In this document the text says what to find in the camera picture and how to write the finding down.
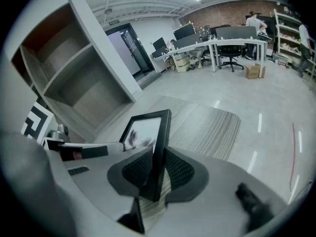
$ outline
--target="picture frame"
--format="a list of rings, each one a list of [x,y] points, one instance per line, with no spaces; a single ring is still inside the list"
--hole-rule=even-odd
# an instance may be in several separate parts
[[[140,196],[156,202],[160,199],[165,169],[165,148],[168,146],[171,110],[161,110],[130,118],[119,142],[124,150],[153,147],[153,165]]]

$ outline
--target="white desk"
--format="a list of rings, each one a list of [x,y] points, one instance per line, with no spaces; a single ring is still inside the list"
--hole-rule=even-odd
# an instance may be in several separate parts
[[[216,61],[217,64],[219,65],[219,59],[218,59],[218,53],[217,53],[217,46],[221,46],[221,45],[245,45],[245,44],[255,44],[257,45],[257,50],[261,50],[261,57],[264,57],[264,51],[265,51],[265,45],[267,44],[266,41],[263,40],[259,40],[259,39],[210,39],[209,41],[203,42],[203,43],[197,43],[194,45],[189,45],[189,46],[185,46],[182,48],[179,48],[177,50],[172,50],[170,52],[168,52],[167,54],[164,54],[158,58],[152,59],[152,63],[154,65],[154,68],[156,69],[157,72],[162,71],[163,69],[161,69],[161,64],[159,64],[159,60],[165,58],[168,55],[171,55],[173,60],[175,61],[175,66],[177,68],[177,71],[179,71],[179,67],[178,64],[176,63],[176,59],[174,57],[175,53],[184,53],[184,52],[188,52],[191,51],[197,47],[200,46],[208,46],[209,50],[210,50],[210,56],[211,56],[211,60],[212,60],[212,70],[213,72],[216,71],[216,67],[215,67],[215,59],[214,59],[214,55],[213,55],[213,50],[215,51],[216,54]],[[259,52],[257,51],[257,62],[259,62]],[[260,74],[259,77],[261,77],[262,74],[262,67],[263,67],[263,61],[264,59],[261,59],[261,63],[260,63]]]

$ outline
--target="exit sign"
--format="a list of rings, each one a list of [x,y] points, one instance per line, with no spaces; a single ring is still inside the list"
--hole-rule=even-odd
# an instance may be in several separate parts
[[[112,25],[115,25],[115,24],[118,24],[119,23],[119,20],[114,20],[112,22],[109,22],[109,25],[112,26]]]

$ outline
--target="dark pants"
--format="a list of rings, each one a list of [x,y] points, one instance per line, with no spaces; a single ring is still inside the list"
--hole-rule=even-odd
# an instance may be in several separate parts
[[[249,57],[249,58],[253,58],[253,49],[255,47],[255,44],[247,44],[247,53],[246,55]]]
[[[309,65],[308,60],[311,58],[311,53],[310,53],[310,50],[307,47],[305,47],[303,44],[301,44],[300,49],[301,49],[302,55],[301,55],[300,66],[298,67],[298,69],[299,69],[299,73],[302,74],[308,68],[308,65]]]

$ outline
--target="door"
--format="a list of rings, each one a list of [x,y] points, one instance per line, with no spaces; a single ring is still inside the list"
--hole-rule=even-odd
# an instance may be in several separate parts
[[[147,65],[145,59],[143,58],[140,50],[138,49],[136,45],[136,41],[133,39],[131,33],[128,31],[128,29],[123,30],[121,32],[121,37],[124,40],[125,44],[127,45],[129,51],[131,52],[132,57],[137,62],[139,68],[142,70],[142,72],[148,72],[151,71],[150,67]]]
[[[115,50],[118,52],[118,55],[130,71],[130,73],[134,75],[135,73],[141,71],[137,62],[133,58],[131,51],[125,44],[123,38],[121,37],[120,32],[112,33],[108,35],[108,37],[112,45],[114,46]]]

